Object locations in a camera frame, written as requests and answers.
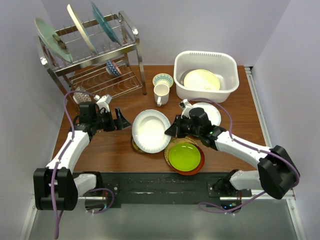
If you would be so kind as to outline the blue zigzag bowl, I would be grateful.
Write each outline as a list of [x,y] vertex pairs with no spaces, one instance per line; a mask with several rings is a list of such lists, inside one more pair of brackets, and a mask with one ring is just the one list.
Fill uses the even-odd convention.
[[110,59],[106,62],[106,71],[113,76],[119,77],[122,75],[119,67],[116,65],[114,61]]

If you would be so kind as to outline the yellow woven rim plate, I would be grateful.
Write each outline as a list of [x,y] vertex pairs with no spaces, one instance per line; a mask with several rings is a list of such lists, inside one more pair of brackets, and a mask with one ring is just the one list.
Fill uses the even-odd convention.
[[180,143],[189,143],[189,144],[193,144],[195,146],[198,146],[198,144],[193,139],[191,139],[190,137],[184,137],[184,138],[175,138],[175,137],[173,137],[171,139],[170,143],[164,149],[164,158],[165,158],[166,163],[170,167],[172,166],[170,161],[169,161],[170,150],[171,150],[172,147],[174,147],[175,145],[180,144]]

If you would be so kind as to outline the white plastic bin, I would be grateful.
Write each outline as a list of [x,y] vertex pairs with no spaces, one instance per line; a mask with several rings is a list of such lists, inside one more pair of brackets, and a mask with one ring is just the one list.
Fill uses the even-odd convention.
[[[188,70],[208,70],[215,74],[220,82],[219,90],[197,90],[180,84],[180,77]],[[224,102],[239,85],[237,63],[226,53],[186,50],[179,53],[174,61],[173,79],[176,93],[181,99],[209,99]]]

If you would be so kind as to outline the teal patterned small bowl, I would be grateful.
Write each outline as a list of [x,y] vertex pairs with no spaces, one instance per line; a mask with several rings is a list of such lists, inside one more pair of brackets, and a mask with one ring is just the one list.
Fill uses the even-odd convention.
[[159,84],[165,84],[169,88],[171,88],[174,84],[174,79],[171,75],[167,73],[159,73],[153,77],[152,83],[154,86]]

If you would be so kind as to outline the cream rimmed racked plate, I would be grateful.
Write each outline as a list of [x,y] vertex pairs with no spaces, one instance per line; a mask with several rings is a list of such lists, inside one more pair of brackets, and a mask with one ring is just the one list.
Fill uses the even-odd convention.
[[87,32],[86,28],[84,27],[83,23],[81,22],[78,14],[74,11],[74,9],[72,8],[72,6],[70,4],[68,4],[66,8],[67,8],[68,14],[70,15],[75,27],[77,28],[77,30],[80,33],[81,37],[83,38],[84,42],[88,46],[90,52],[96,55],[98,52],[97,52],[95,46],[93,45],[93,43],[90,39],[90,36],[88,35],[88,32]]

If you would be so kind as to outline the teal racked plate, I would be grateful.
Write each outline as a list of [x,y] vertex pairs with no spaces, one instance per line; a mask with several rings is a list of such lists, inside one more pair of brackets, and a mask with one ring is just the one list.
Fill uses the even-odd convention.
[[121,41],[117,37],[117,35],[114,32],[114,30],[112,29],[112,27],[106,21],[105,17],[101,13],[101,11],[98,9],[98,7],[95,5],[95,3],[93,1],[91,1],[90,3],[91,3],[91,7],[92,7],[93,16],[95,17],[96,21],[101,26],[103,31],[107,34],[107,36],[109,37],[109,39],[112,42],[117,43],[120,46],[122,46]]

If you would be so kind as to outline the red plate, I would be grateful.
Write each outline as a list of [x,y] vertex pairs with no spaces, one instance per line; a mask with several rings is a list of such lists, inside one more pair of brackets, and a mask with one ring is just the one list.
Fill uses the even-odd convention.
[[197,148],[198,151],[200,152],[201,158],[200,158],[200,163],[199,163],[199,165],[198,165],[195,169],[190,170],[190,171],[181,171],[181,170],[176,169],[176,168],[173,167],[172,165],[171,165],[171,168],[172,168],[175,172],[179,173],[180,175],[184,175],[184,176],[192,176],[192,175],[197,174],[197,173],[203,168],[203,166],[204,166],[204,164],[205,164],[205,154],[204,154],[204,152],[201,150],[201,148],[200,148],[199,146],[196,146],[196,148]]

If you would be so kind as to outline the white fluted bottom plate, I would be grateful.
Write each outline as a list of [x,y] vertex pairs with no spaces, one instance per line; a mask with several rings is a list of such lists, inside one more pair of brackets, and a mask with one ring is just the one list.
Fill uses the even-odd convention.
[[171,126],[169,119],[160,111],[147,109],[140,112],[132,124],[132,137],[136,145],[148,154],[159,153],[170,143],[165,131]]

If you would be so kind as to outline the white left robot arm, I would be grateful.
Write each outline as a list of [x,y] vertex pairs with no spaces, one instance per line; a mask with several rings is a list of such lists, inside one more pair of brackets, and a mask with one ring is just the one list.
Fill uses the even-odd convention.
[[38,210],[72,211],[78,198],[86,193],[99,196],[104,190],[102,176],[97,171],[85,171],[73,176],[82,152],[99,131],[113,132],[126,129],[131,123],[115,108],[116,118],[107,103],[85,102],[79,115],[71,122],[66,141],[44,168],[33,173],[35,206]]

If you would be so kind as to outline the cream leaf pattern plate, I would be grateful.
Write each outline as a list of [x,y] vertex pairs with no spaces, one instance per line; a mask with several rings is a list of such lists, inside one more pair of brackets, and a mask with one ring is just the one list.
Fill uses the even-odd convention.
[[221,86],[218,77],[205,69],[195,69],[187,73],[183,85],[190,89],[208,91],[218,91]]

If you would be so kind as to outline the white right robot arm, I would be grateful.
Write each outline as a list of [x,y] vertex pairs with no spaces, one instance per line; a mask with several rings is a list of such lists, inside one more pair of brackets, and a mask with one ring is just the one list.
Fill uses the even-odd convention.
[[227,196],[254,189],[280,200],[299,184],[300,173],[283,147],[270,148],[238,138],[225,128],[213,125],[202,108],[191,109],[187,116],[177,115],[164,133],[176,138],[197,137],[204,146],[231,154],[255,167],[253,171],[233,170],[218,181],[217,188],[223,189]]

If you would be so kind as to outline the white paper plate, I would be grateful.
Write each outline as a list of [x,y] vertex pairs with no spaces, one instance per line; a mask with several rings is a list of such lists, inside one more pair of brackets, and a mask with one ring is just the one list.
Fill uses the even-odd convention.
[[194,108],[202,108],[207,113],[208,119],[210,120],[211,124],[220,126],[222,117],[219,110],[215,106],[207,102],[197,102],[192,106]]

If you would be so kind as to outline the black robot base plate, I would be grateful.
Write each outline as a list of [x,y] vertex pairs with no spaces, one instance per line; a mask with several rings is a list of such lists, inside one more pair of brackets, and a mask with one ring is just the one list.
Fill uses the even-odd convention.
[[112,191],[107,201],[112,207],[124,204],[197,205],[210,202],[229,205],[252,195],[250,190],[223,190],[227,172],[200,172],[180,175],[176,172],[102,172],[97,184]]

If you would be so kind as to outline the cream ceramic mug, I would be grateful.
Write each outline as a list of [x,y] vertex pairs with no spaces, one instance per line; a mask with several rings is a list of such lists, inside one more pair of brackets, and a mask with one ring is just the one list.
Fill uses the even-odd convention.
[[153,88],[154,100],[158,107],[166,105],[169,101],[170,88],[164,83],[157,84]]

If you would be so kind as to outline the grey reindeer plate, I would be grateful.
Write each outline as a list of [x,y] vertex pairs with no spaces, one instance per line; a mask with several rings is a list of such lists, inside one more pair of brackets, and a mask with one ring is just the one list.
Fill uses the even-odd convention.
[[192,69],[187,70],[187,71],[185,71],[185,72],[181,75],[181,77],[180,77],[180,79],[179,79],[179,83],[180,83],[182,86],[184,85],[185,77],[187,76],[188,73],[190,73],[190,72],[192,72],[192,71],[193,71]]

